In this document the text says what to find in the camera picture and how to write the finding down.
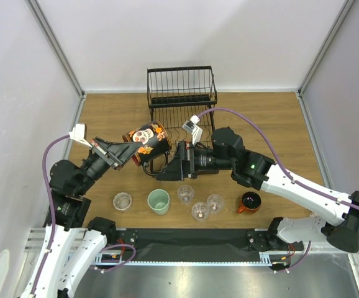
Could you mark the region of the black skull pattern mug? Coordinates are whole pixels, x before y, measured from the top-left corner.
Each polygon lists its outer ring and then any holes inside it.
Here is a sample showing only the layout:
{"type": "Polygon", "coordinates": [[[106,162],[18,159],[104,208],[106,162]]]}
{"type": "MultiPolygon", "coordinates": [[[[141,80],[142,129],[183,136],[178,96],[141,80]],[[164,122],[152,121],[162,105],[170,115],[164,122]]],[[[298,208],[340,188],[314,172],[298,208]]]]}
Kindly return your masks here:
{"type": "Polygon", "coordinates": [[[171,140],[164,126],[158,120],[153,120],[135,130],[123,134],[125,142],[140,142],[141,146],[134,153],[132,159],[137,166],[141,166],[145,174],[156,176],[158,170],[153,170],[153,160],[164,155],[165,166],[172,149],[171,140]]]}

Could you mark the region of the small orange black cup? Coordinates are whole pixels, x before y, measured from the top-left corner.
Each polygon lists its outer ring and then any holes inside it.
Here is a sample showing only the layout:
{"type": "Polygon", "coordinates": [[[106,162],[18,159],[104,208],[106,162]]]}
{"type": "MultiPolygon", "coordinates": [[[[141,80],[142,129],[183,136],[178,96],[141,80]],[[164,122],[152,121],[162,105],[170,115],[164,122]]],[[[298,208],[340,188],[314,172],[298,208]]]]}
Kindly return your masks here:
{"type": "Polygon", "coordinates": [[[240,198],[239,207],[237,208],[237,213],[241,214],[243,212],[254,213],[257,212],[261,207],[261,197],[259,194],[248,191],[245,192],[240,198]]]}

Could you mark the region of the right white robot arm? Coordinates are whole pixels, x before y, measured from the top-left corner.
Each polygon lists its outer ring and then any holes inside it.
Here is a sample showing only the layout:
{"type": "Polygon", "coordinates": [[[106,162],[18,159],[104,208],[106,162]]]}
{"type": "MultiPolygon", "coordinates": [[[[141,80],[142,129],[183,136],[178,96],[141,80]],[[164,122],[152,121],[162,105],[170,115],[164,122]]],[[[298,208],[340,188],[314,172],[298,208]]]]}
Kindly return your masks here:
{"type": "Polygon", "coordinates": [[[272,249],[293,242],[327,241],[348,253],[359,250],[359,191],[334,191],[281,168],[273,159],[246,149],[241,136],[229,127],[214,131],[211,140],[210,148],[178,142],[157,180],[183,181],[229,170],[237,184],[283,197],[316,214],[316,219],[273,219],[266,234],[272,249]]]}

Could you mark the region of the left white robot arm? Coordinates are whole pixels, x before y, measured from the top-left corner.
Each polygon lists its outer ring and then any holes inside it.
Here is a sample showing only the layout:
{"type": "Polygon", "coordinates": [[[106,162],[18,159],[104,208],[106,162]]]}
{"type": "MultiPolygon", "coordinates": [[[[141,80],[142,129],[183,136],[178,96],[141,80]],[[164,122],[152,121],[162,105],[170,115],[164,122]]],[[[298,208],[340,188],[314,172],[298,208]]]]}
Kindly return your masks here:
{"type": "Polygon", "coordinates": [[[72,257],[68,256],[91,204],[85,194],[108,169],[121,169],[141,144],[108,142],[98,137],[88,142],[73,133],[63,138],[86,146],[89,154],[81,166],[60,160],[50,170],[42,170],[50,207],[42,248],[22,297],[73,297],[98,254],[134,249],[118,239],[114,221],[96,217],[86,227],[81,245],[72,257]]]}

